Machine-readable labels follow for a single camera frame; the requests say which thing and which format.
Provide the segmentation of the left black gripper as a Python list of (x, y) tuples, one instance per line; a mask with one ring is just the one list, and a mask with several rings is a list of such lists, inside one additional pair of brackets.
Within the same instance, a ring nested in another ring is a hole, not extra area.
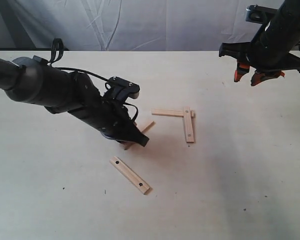
[(105, 98), (86, 73), (77, 73), (75, 83), (81, 107), (68, 111), (69, 114), (98, 130), (105, 138), (119, 143), (136, 143), (146, 146), (149, 138), (136, 127), (128, 113), (126, 101)]

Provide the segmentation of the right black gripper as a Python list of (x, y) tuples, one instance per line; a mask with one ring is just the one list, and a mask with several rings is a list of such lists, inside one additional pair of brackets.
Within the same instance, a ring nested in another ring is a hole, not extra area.
[(252, 57), (250, 42), (222, 43), (218, 56), (229, 56), (237, 60), (234, 82), (239, 82), (244, 75), (248, 74), (250, 66), (255, 68), (256, 71), (250, 81), (252, 87), (267, 80), (284, 77), (285, 73), (283, 71), (297, 70), (300, 73), (300, 57), (289, 52), (274, 64), (268, 65), (269, 60), (265, 60), (264, 63), (258, 63), (255, 57)]

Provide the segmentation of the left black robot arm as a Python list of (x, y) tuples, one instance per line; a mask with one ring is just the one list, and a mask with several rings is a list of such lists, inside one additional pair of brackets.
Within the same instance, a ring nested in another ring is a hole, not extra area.
[(68, 113), (122, 144), (145, 146), (149, 141), (137, 128), (137, 117), (128, 111), (128, 99), (139, 94), (144, 94), (147, 104), (196, 101), (204, 110), (207, 126), (228, 126), (247, 118), (245, 110), (235, 108), (221, 93), (224, 72), (220, 69), (174, 61), (147, 62), (146, 72), (129, 61), (123, 66), (127, 74), (105, 78), (105, 93), (101, 94), (92, 81), (93, 72), (54, 67), (38, 56), (0, 59), (0, 89), (12, 101), (38, 105), (54, 115)]

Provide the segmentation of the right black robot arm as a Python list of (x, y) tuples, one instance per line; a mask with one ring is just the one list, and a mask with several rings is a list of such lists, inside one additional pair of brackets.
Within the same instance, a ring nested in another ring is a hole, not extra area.
[(251, 86), (264, 81), (284, 77), (285, 71), (300, 73), (300, 57), (291, 53), (295, 47), (300, 51), (300, 0), (285, 0), (279, 9), (250, 5), (246, 9), (246, 21), (260, 24), (249, 42), (222, 43), (219, 56), (236, 59), (234, 82), (255, 72)]

